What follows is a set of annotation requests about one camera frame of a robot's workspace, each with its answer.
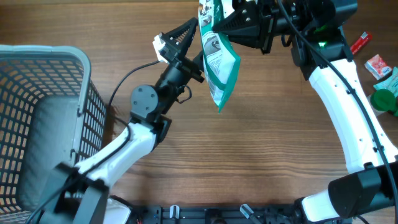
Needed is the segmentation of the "green lid jar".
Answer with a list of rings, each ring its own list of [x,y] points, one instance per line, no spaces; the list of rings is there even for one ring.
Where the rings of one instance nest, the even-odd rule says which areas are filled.
[[[397,112],[397,99],[394,94],[387,89],[376,90],[370,97],[369,103],[376,116],[390,112]]]

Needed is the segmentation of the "teal wet wipes pack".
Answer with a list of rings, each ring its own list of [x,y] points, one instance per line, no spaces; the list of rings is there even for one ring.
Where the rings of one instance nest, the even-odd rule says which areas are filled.
[[[384,81],[377,83],[374,85],[375,90],[381,90],[381,89],[386,89],[389,90],[394,94],[394,96],[397,98],[397,91],[398,91],[398,69],[397,67],[393,68],[392,74],[385,79]]]

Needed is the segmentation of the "red toothpaste tube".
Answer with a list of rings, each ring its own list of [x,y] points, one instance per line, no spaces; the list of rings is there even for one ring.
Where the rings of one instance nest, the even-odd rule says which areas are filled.
[[[351,53],[355,55],[358,53],[365,45],[367,45],[373,39],[373,35],[369,32],[363,32],[358,40],[350,47]]]

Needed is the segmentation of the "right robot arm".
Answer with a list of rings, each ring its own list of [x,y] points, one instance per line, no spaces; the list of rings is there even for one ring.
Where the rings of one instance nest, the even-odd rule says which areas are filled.
[[[270,52],[274,37],[318,93],[336,129],[348,174],[291,205],[273,205],[266,223],[338,223],[397,206],[397,148],[381,128],[358,80],[343,24],[356,1],[223,1],[213,25],[234,43]]]

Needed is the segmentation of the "green 3M gloves packet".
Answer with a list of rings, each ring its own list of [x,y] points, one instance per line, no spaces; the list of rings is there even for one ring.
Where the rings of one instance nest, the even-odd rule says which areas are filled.
[[[212,28],[234,9],[231,1],[199,0],[198,22],[203,50],[203,68],[211,97],[221,112],[237,82],[241,57],[234,51],[228,36]]]

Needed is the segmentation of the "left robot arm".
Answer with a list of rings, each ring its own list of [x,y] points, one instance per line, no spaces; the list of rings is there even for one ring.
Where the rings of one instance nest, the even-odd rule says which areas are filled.
[[[28,223],[103,223],[110,188],[165,139],[172,122],[165,114],[175,102],[182,102],[179,96],[190,89],[189,81],[204,81],[200,65],[203,54],[193,60],[186,57],[197,25],[198,19],[193,17],[155,37],[158,61],[168,66],[155,85],[133,89],[125,130],[100,152],[73,167],[57,165]]]

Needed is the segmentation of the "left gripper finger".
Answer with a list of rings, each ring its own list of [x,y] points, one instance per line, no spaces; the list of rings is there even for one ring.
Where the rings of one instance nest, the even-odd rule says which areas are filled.
[[[203,51],[200,51],[198,55],[192,60],[193,68],[192,70],[195,72],[203,72]]]
[[[174,61],[176,58],[183,59],[192,44],[197,25],[198,19],[193,17],[179,27],[167,33],[161,33],[160,39],[164,41],[165,45],[160,50],[160,55],[166,61]]]

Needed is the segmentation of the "small red white packet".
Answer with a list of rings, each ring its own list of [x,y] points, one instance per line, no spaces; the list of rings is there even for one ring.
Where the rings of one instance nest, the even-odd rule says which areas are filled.
[[[392,68],[388,66],[379,54],[370,58],[364,66],[376,80],[380,80],[392,72]]]

